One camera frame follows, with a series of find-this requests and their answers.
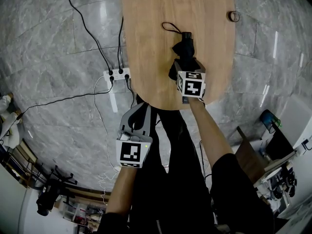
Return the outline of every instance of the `gray tile floor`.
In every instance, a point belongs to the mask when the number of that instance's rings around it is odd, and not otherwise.
[[[72,1],[117,67],[121,0]],[[265,130],[258,121],[261,112],[270,109],[279,115],[292,93],[312,97],[312,6],[306,0],[235,0],[235,5],[241,20],[236,24],[232,82],[219,101],[207,105],[231,144],[240,140],[235,132],[238,125],[248,137],[261,137]],[[0,11],[2,94],[12,91],[16,104],[25,110],[93,91],[106,65],[67,0],[0,0]],[[127,66],[124,34],[122,46]],[[101,80],[97,91],[106,89]],[[124,81],[116,83],[113,93],[117,113],[110,95],[97,96],[96,101],[108,130],[111,162],[116,165],[116,129],[132,95]],[[195,119],[188,110],[182,114],[198,147]],[[30,109],[24,126],[26,142],[46,167],[57,164],[73,172],[80,186],[101,189],[98,176],[114,175],[106,153],[106,132],[92,96]],[[161,124],[157,131],[163,163],[168,164],[169,141]],[[113,184],[114,179],[107,180],[106,190]]]

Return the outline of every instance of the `oval table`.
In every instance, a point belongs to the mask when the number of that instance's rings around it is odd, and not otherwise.
[[[193,34],[195,55],[206,68],[206,104],[218,99],[231,79],[235,23],[227,13],[234,0],[122,0],[132,86],[150,105],[186,109],[168,77],[181,35],[165,31],[164,21]]]

